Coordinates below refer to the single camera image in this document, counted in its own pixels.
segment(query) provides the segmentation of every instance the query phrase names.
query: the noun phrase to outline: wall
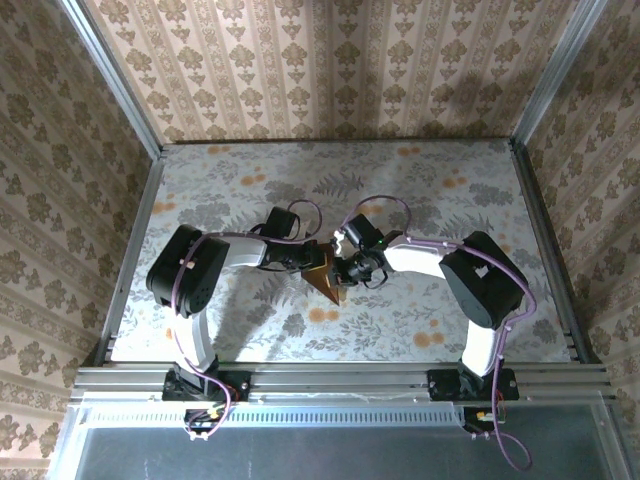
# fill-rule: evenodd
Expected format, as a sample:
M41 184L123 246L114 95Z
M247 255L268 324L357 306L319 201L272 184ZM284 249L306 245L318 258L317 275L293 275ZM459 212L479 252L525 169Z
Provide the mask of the wall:
M640 440L640 4L609 1L528 144L580 319Z
M149 159L53 1L0 1L0 478L44 475Z
M495 137L576 0L87 0L165 142Z

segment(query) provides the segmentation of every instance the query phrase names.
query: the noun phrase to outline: black mounting bracket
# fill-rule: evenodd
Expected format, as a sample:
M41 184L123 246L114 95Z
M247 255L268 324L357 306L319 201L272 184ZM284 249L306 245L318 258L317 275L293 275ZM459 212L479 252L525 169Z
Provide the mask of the black mounting bracket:
M204 372L231 387L233 402L246 402L251 392L251 372L244 370L218 370L218 362ZM167 372L162 388L165 402L224 402L224 392L212 381L205 380L174 364Z
M432 402L451 401L491 401L491 382L493 371L484 377L475 376L456 368L427 370L429 396ZM501 368L498 373L498 390L505 400L518 400L516 375L510 368Z

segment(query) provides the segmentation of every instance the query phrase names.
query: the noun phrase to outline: floral mat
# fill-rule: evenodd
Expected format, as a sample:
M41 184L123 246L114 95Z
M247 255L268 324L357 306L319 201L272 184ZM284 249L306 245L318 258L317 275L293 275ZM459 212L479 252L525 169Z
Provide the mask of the floral mat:
M488 232L527 276L539 302L509 337L505 356L569 361L506 140L265 143L170 147L138 260L114 361L169 361L168 309L145 287L149 268L179 224L246 231L274 205L308 198L322 208L328 240L361 199L385 193L412 208L410 233L461 239ZM394 202L361 211L383 232L400 228ZM315 212L296 207L314 226ZM468 320L444 280L392 274L379 290L352 288L340 307L299 274L225 269L207 307L223 361L455 361Z

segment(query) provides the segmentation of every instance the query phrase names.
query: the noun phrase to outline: floral wallpaper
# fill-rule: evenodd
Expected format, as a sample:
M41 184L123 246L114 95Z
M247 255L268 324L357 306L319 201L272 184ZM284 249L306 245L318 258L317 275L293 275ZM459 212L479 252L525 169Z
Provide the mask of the floral wallpaper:
M640 446L640 5L610 1L528 144L578 314Z
M86 0L163 143L507 137L577 0Z
M506 357L569 361L506 139L185 145L166 155L112 360L177 358L167 337L174 317L155 303L145 278L178 225L247 231L274 205L308 198L322 208L319 238L328 241L360 199L386 193L412 207L413 235L489 233L522 268L540 304L509 337ZM315 229L315 211L294 208L303 224L311 222L302 231ZM361 211L383 232L405 222L394 202ZM392 274L377 290L351 288L338 307L298 274L227 269L206 312L224 361L456 361L468 326L447 283L417 273Z
M53 1L0 1L0 478L43 478L149 169Z

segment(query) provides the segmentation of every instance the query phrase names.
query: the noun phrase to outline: aluminum frame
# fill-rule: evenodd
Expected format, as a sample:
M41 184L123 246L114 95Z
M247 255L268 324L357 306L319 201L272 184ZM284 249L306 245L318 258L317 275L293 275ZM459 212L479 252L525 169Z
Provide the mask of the aluminum frame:
M81 368L52 459L51 478L75 477L89 429L181 428L187 408L209 407L203 402L161 400L164 376L171 366L110 363L101 368ZM488 406L488 402L429 400L426 371L455 366L386 362L222 364L223 369L253 372L249 401L235 407L236 418L227 428L457 427L461 425L461 407ZM521 395L520 400L508 402L511 406L590 406L612 478L634 478L624 432L614 412L615 392L603 365L507 366L516 373Z
M160 141L135 95L131 92L124 74L118 67L86 5L82 0L60 0L60 3L151 160L158 161L161 152Z
M569 276L566 273L560 247L552 233L551 220L542 201L542 194L529 159L527 147L515 138L512 138L509 143L513 165L529 212L533 234L538 243L540 257L547 272L549 288L553 294L560 321L571 332L576 359L582 363L597 362L587 344L587 337L573 308L568 288Z
M569 73L608 0L581 0L524 108L512 136L526 144Z
M535 405L610 402L615 391L601 364L507 363L521 402ZM72 405L160 402L171 363L108 363L80 368ZM249 404L269 406L415 406L430 403L426 371L456 363L226 363L220 369L253 372ZM455 402L488 405L488 402Z
M116 281L114 293L111 297L111 303L109 304L107 317L104 327L102 328L102 334L100 335L96 354L93 358L93 365L96 367L105 362L111 341L118 334L122 315L127 305L129 290L131 290L133 275L136 270L136 265L138 264L140 251L142 250L144 235L147 231L147 225L149 225L153 204L156 200L156 193L160 187L160 182L162 181L163 170L163 158L160 158L157 162L153 163L149 170L147 182L144 186L144 192L142 193L140 205L138 206L138 213L136 214L136 219L131 229L131 236L129 237L127 250L125 251L124 258L122 259L122 267L118 274L118 280Z

